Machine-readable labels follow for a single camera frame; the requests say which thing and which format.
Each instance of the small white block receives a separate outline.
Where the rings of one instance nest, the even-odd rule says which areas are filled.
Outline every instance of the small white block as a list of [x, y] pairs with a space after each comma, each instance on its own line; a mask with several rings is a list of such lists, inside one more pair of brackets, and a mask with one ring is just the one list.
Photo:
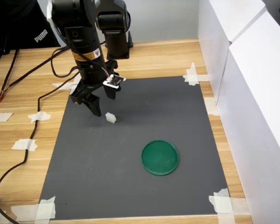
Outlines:
[[106, 113], [106, 118], [107, 118], [107, 121], [111, 122], [111, 123], [115, 123], [116, 122], [116, 117], [114, 114], [111, 114], [111, 113]]

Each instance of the masking tape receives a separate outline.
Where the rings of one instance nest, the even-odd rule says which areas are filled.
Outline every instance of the masking tape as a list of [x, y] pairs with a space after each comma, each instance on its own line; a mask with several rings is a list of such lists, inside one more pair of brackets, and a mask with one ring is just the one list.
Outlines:
[[204, 104], [206, 107], [207, 114], [212, 114], [215, 116], [219, 116], [219, 111], [216, 106], [215, 98], [205, 97]]
[[188, 82], [189, 85], [196, 85], [199, 84], [195, 63], [193, 62], [191, 68], [187, 69], [187, 74], [183, 76], [185, 82]]
[[0, 122], [8, 121], [14, 113], [0, 113]]
[[[63, 85], [59, 90], [70, 90], [70, 94], [72, 94], [74, 92], [74, 90], [76, 89], [76, 87], [78, 86], [79, 82], [81, 80], [81, 75], [78, 74], [75, 78], [74, 78], [74, 82], [72, 83], [66, 83], [65, 85]], [[63, 83], [52, 83], [52, 85], [59, 87], [60, 85], [62, 85]]]
[[17, 149], [17, 150], [25, 150], [28, 149], [28, 151], [35, 151], [37, 148], [37, 145], [35, 144], [35, 140], [32, 139], [20, 139], [11, 147], [11, 149]]
[[193, 62], [190, 69], [187, 69], [187, 74], [183, 76], [185, 82], [188, 82], [189, 85], [196, 85], [199, 82], [209, 82], [208, 75], [197, 75], [195, 63]]
[[18, 222], [35, 221], [36, 224], [48, 224], [55, 218], [55, 197], [41, 200], [39, 204], [12, 206], [11, 211], [17, 216]]
[[218, 214], [220, 224], [235, 224], [234, 215], [250, 214], [246, 199], [229, 197], [228, 189], [214, 192], [214, 196], [209, 196], [209, 201]]
[[36, 114], [28, 115], [28, 117], [31, 119], [31, 123], [34, 123], [36, 120], [49, 120], [51, 115], [46, 112], [39, 111]]

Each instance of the orange label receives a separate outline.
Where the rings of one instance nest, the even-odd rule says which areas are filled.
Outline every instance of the orange label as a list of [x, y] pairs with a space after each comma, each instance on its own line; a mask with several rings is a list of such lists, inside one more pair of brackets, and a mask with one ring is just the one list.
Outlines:
[[[77, 61], [80, 61], [80, 62], [86, 62], [87, 61], [86, 59], [84, 59], [80, 55], [78, 55], [77, 53], [75, 53], [75, 52], [72, 52], [72, 53], [73, 53], [74, 59], [76, 59]], [[94, 59], [96, 59], [96, 58], [101, 56], [101, 52], [100, 52], [100, 50], [98, 48], [98, 49], [96, 49], [93, 52], [85, 53], [83, 55], [85, 57], [89, 58], [90, 60], [94, 60]]]

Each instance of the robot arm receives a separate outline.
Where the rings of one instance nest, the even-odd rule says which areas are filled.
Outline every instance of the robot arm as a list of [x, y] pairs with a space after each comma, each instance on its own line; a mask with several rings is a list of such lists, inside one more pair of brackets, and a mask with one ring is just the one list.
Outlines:
[[96, 3], [97, 27], [105, 35], [107, 59], [128, 59], [133, 41], [130, 31], [131, 16], [123, 0], [99, 0]]
[[118, 67], [116, 61], [105, 63], [95, 18], [96, 8], [92, 0], [52, 1], [52, 20], [58, 34], [70, 47], [81, 74], [81, 81], [70, 97], [74, 103], [83, 103], [94, 115], [101, 116], [99, 97], [92, 92], [103, 86], [107, 97], [115, 99], [125, 78], [114, 72]]

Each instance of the puma logo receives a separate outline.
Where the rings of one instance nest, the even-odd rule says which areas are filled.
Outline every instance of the puma logo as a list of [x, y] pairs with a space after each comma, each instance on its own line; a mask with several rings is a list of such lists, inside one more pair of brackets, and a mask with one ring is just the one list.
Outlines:
[[47, 30], [44, 29], [41, 34], [39, 34], [36, 38], [34, 38], [34, 40], [38, 43], [39, 41], [41, 41], [43, 38], [45, 38], [45, 36], [48, 34]]

